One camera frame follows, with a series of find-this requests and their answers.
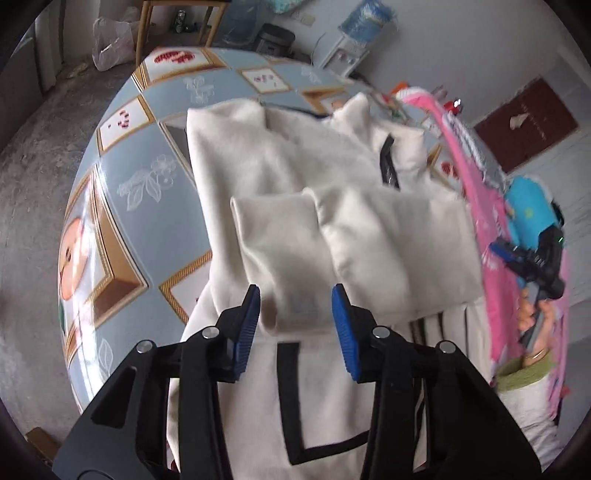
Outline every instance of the white garment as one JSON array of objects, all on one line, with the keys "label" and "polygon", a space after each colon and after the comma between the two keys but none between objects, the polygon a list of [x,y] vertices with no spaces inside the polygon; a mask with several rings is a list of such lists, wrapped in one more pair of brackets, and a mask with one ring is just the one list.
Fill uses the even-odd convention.
[{"label": "white garment", "polygon": [[[381,181],[388,134],[400,192]],[[373,385],[345,371],[330,311],[335,283],[408,340],[408,322],[443,311],[446,338],[465,345],[467,318],[470,359],[490,375],[472,221],[464,201],[430,178],[422,130],[371,118],[358,95],[324,122],[251,100],[189,110],[187,139],[213,259],[183,340],[239,305],[250,283],[262,294],[246,373],[219,387],[236,480],[359,477],[364,446],[290,465],[278,402],[277,343],[297,341],[305,447],[369,428]],[[178,464],[177,395],[173,382],[168,441]]]}]

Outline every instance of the gray floor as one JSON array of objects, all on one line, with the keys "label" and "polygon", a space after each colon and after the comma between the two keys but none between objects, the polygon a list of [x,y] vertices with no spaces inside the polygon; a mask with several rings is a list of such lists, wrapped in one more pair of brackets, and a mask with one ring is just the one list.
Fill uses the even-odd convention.
[{"label": "gray floor", "polygon": [[0,397],[18,427],[62,440],[78,417],[57,323],[64,208],[88,140],[132,72],[62,80],[0,154]]}]

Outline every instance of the white plastic bag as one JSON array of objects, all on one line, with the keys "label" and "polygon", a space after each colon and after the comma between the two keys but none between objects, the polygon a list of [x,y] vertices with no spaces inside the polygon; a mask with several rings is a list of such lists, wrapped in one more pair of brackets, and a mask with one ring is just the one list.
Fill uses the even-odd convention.
[{"label": "white plastic bag", "polygon": [[119,63],[135,60],[132,33],[134,26],[128,22],[117,22],[104,17],[95,20],[92,25],[92,35],[95,39],[92,60],[98,71],[104,72]]}]

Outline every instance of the gray fabric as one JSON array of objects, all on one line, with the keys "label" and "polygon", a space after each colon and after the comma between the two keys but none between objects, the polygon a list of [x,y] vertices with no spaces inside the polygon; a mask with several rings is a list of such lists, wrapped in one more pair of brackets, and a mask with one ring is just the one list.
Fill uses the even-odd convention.
[{"label": "gray fabric", "polygon": [[556,436],[556,425],[548,413],[548,389],[550,376],[514,390],[499,393],[499,398],[524,433],[542,470],[554,461],[562,450]]}]

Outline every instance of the metal screw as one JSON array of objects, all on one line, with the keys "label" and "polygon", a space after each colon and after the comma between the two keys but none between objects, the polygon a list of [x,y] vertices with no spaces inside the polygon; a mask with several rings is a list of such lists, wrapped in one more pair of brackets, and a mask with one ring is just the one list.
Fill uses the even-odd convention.
[{"label": "metal screw", "polygon": [[135,350],[138,353],[146,353],[149,352],[152,349],[152,347],[152,342],[150,342],[149,340],[142,340],[135,346]]},{"label": "metal screw", "polygon": [[201,335],[203,335],[203,338],[215,338],[220,334],[220,331],[217,329],[217,327],[206,327],[203,329],[203,331],[201,332]]},{"label": "metal screw", "polygon": [[453,353],[456,351],[456,345],[454,345],[451,342],[448,342],[447,340],[445,342],[441,342],[439,344],[439,348],[443,353]]},{"label": "metal screw", "polygon": [[390,330],[386,327],[376,327],[371,333],[373,333],[376,338],[388,338],[390,336]]}]

